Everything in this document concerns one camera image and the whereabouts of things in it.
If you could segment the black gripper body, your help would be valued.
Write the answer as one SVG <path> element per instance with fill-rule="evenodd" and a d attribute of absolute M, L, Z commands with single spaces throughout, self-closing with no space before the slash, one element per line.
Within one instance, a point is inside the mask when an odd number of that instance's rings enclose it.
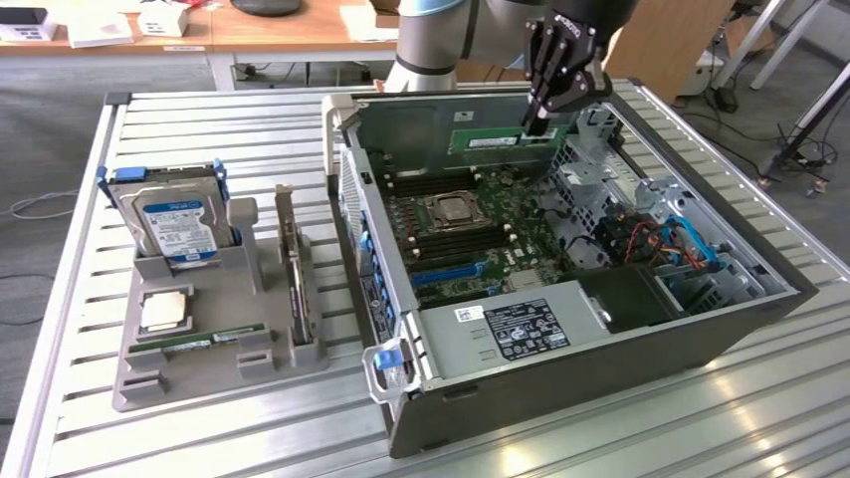
<path fill-rule="evenodd" d="M 549 2 L 545 25 L 554 37 L 561 67 L 581 70 L 606 59 L 612 38 L 632 19 L 637 5 L 636 0 Z"/>

